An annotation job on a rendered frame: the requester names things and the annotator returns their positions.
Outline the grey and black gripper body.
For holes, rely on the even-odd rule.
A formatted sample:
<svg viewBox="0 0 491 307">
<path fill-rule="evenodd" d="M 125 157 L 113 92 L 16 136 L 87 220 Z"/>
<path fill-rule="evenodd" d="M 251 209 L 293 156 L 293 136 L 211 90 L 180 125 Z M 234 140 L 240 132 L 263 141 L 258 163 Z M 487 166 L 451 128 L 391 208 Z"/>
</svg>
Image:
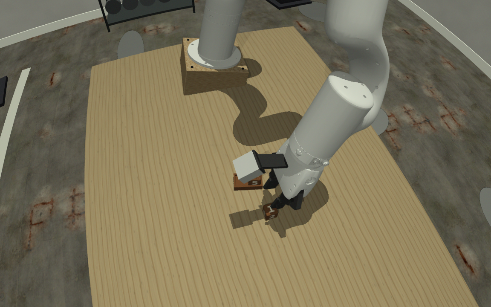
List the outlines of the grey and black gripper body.
<svg viewBox="0 0 491 307">
<path fill-rule="evenodd" d="M 304 190 L 303 197 L 307 196 L 321 177 L 324 167 L 322 165 L 306 165 L 299 160 L 289 146 L 289 138 L 275 154 L 284 154 L 288 163 L 288 168 L 274 169 L 284 196 L 290 200 L 301 190 Z"/>
</svg>

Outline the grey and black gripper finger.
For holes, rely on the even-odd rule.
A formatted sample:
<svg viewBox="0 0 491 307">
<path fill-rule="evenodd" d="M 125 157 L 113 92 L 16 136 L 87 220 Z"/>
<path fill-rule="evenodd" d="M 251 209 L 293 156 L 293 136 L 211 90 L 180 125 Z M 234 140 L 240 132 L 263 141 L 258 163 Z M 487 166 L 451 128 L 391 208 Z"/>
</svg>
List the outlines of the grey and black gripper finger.
<svg viewBox="0 0 491 307">
<path fill-rule="evenodd" d="M 277 197 L 274 200 L 274 202 L 271 204 L 270 207 L 272 209 L 274 209 L 274 208 L 281 209 L 286 204 L 288 206 L 291 206 L 294 210 L 301 209 L 301 204 L 302 204 L 302 200 L 303 200 L 303 193 L 304 193 L 304 190 L 301 190 L 294 198 L 291 198 L 290 200 L 288 200 L 282 192 L 280 197 Z"/>
<path fill-rule="evenodd" d="M 278 186 L 278 180 L 275 176 L 274 169 L 271 169 L 271 172 L 269 173 L 269 179 L 267 179 L 265 185 L 263 186 L 264 190 L 269 190 L 273 189 Z"/>
</svg>

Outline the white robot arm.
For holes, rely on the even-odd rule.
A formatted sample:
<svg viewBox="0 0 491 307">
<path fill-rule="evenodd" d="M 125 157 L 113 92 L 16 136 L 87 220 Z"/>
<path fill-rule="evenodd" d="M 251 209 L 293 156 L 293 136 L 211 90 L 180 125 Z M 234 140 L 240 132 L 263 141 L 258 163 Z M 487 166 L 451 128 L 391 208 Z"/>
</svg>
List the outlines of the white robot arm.
<svg viewBox="0 0 491 307">
<path fill-rule="evenodd" d="M 210 69 L 239 64 L 234 40 L 246 0 L 206 0 L 199 39 L 188 56 Z M 389 0 L 327 0 L 325 32 L 345 48 L 349 74 L 334 71 L 289 138 L 294 155 L 306 165 L 329 165 L 343 143 L 369 127 L 378 116 L 389 79 L 390 63 L 382 36 Z M 247 183 L 265 169 L 288 168 L 284 154 L 258 154 L 254 149 L 233 160 L 240 182 Z"/>
</svg>

